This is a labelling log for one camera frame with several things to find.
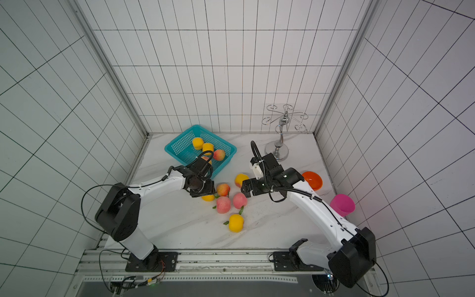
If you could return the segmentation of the silver metal cup rack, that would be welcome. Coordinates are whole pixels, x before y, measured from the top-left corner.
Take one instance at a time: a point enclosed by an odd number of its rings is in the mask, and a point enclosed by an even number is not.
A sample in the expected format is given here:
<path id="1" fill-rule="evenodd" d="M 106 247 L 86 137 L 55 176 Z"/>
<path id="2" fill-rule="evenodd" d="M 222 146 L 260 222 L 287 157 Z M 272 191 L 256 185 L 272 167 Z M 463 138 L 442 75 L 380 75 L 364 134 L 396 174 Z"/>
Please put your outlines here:
<path id="1" fill-rule="evenodd" d="M 294 125 L 297 132 L 307 133 L 308 129 L 304 124 L 304 120 L 307 120 L 309 116 L 305 112 L 296 111 L 294 106 L 288 103 L 281 105 L 270 104 L 266 107 L 266 110 L 271 112 L 271 116 L 264 117 L 262 124 L 270 126 L 273 123 L 277 123 L 275 132 L 279 138 L 265 146 L 265 153 L 272 153 L 278 161 L 286 160 L 289 156 L 289 148 L 284 142 L 284 134 L 289 131 L 292 125 Z"/>

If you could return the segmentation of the pink plastic goblet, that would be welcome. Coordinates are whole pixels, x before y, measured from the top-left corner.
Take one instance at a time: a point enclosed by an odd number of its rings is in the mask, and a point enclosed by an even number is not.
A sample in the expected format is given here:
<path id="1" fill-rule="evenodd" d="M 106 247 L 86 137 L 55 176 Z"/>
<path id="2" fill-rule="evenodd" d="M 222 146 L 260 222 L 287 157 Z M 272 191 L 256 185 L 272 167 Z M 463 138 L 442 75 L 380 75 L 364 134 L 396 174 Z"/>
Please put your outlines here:
<path id="1" fill-rule="evenodd" d="M 330 206 L 343 217 L 352 214 L 356 209 L 355 202 L 344 194 L 337 194 L 330 202 Z"/>

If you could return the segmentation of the teal plastic basket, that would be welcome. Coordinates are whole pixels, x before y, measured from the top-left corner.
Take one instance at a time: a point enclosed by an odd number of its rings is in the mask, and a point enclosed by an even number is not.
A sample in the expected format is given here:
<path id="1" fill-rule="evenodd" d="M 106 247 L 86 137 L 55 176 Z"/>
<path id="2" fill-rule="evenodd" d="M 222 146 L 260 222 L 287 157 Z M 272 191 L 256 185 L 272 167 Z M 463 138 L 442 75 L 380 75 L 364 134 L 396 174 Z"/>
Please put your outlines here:
<path id="1" fill-rule="evenodd" d="M 225 141 L 220 136 L 217 136 L 199 125 L 194 125 L 167 144 L 165 146 L 165 151 L 182 165 L 188 165 L 201 153 L 201 151 L 195 150 L 192 145 L 192 140 L 196 137 L 200 137 L 204 142 L 213 144 L 215 150 L 221 149 L 225 151 L 225 158 L 223 161 L 212 162 L 212 167 L 214 168 L 212 178 L 215 178 L 221 170 L 230 163 L 231 159 L 237 152 L 236 146 Z"/>

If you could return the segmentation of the orange plastic bowl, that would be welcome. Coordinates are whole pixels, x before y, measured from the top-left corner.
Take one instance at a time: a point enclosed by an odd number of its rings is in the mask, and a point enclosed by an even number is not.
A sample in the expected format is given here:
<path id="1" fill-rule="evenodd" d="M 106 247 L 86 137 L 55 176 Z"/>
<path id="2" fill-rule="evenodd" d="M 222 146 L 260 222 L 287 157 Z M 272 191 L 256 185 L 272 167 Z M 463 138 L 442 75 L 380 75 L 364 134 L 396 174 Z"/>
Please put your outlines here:
<path id="1" fill-rule="evenodd" d="M 309 183 L 310 187 L 314 191 L 318 191 L 319 189 L 321 189 L 323 187 L 324 183 L 323 183 L 323 180 L 322 180 L 322 178 L 319 174 L 307 171 L 307 172 L 304 172 L 302 174 L 302 176 Z"/>

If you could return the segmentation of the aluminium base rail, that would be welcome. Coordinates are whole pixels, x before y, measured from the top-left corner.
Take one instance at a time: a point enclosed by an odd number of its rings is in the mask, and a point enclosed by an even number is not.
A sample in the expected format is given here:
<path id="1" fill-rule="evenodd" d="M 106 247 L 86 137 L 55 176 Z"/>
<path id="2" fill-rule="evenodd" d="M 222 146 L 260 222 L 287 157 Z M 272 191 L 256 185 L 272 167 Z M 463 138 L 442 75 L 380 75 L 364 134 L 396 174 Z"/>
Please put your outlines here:
<path id="1" fill-rule="evenodd" d="M 129 252 L 96 249 L 84 252 L 77 274 L 87 281 L 104 281 L 106 284 L 142 282 L 153 284 L 162 281 L 275 281 L 296 282 L 299 275 L 311 275 L 317 282 L 340 283 L 327 270 L 277 271 L 274 252 L 284 250 L 164 250 L 153 271 L 147 271 Z"/>

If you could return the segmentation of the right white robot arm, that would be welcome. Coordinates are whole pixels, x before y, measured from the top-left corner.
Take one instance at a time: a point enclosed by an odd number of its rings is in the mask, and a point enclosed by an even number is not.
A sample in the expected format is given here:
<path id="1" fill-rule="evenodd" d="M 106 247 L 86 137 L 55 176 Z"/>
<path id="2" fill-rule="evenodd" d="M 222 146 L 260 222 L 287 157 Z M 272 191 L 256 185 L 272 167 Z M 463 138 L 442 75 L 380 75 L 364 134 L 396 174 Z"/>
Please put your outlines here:
<path id="1" fill-rule="evenodd" d="M 298 241 L 292 248 L 305 265 L 329 270 L 345 287 L 354 287 L 376 264 L 376 237 L 368 228 L 358 229 L 333 210 L 294 168 L 283 169 L 274 155 L 251 158 L 255 178 L 244 181 L 246 197 L 278 193 L 283 200 L 298 206 L 329 241 L 322 247 L 309 240 Z"/>

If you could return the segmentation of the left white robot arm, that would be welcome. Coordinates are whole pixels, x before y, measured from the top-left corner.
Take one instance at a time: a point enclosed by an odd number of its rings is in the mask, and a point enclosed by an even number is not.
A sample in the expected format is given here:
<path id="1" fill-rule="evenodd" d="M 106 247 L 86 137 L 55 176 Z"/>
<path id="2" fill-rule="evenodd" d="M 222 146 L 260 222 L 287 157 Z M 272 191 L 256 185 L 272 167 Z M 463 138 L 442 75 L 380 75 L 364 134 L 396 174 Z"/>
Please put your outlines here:
<path id="1" fill-rule="evenodd" d="M 141 210 L 153 201 L 181 190 L 192 198 L 214 194 L 213 173 L 208 161 L 196 159 L 188 165 L 169 167 L 161 179 L 132 186 L 114 184 L 95 214 L 95 221 L 138 260 L 149 261 L 158 249 L 139 228 Z"/>

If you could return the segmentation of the orange red peach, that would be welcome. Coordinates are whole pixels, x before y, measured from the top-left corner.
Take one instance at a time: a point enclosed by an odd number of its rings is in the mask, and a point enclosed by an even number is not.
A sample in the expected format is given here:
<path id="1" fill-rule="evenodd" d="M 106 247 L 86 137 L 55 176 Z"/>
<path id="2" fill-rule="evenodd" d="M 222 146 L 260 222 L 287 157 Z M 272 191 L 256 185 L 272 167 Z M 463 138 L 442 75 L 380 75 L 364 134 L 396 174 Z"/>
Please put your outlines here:
<path id="1" fill-rule="evenodd" d="M 216 187 L 216 193 L 221 196 L 229 196 L 230 186 L 226 183 L 221 183 Z"/>
<path id="2" fill-rule="evenodd" d="M 226 153 L 222 149 L 216 150 L 213 155 L 214 160 L 218 162 L 224 161 L 225 157 L 226 157 Z"/>

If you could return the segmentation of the yellow peach red spot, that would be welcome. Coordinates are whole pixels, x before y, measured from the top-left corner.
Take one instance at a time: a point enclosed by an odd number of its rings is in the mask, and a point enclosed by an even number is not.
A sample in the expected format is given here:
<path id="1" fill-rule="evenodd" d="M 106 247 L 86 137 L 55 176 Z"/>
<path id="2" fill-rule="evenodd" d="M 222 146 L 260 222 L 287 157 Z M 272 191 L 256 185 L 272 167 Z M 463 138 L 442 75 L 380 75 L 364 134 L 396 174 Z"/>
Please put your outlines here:
<path id="1" fill-rule="evenodd" d="M 209 142 L 206 142 L 202 146 L 202 151 L 203 152 L 207 152 L 207 151 L 213 152 L 214 151 L 214 145 L 209 143 Z"/>

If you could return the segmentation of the yellow peach top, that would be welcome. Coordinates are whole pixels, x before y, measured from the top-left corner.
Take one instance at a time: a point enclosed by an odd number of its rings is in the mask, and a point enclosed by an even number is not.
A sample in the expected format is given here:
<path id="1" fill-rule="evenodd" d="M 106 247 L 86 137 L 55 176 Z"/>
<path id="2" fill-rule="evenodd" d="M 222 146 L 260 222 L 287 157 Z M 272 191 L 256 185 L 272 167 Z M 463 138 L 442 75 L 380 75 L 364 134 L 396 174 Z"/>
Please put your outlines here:
<path id="1" fill-rule="evenodd" d="M 235 178 L 235 185 L 239 188 L 242 187 L 244 181 L 248 180 L 249 177 L 246 174 L 240 173 Z"/>

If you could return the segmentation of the pink peach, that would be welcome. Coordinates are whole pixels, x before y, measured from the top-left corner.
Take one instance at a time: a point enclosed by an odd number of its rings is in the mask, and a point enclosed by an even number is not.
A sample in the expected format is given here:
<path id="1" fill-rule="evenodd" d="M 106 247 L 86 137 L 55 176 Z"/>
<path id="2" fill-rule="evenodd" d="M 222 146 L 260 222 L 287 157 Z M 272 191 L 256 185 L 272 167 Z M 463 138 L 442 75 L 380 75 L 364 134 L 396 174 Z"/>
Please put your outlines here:
<path id="1" fill-rule="evenodd" d="M 236 209 L 241 209 L 247 205 L 247 197 L 243 193 L 237 193 L 233 196 L 233 205 Z"/>
<path id="2" fill-rule="evenodd" d="M 231 199 L 227 196 L 221 196 L 216 200 L 216 211 L 219 214 L 226 214 L 231 209 Z"/>

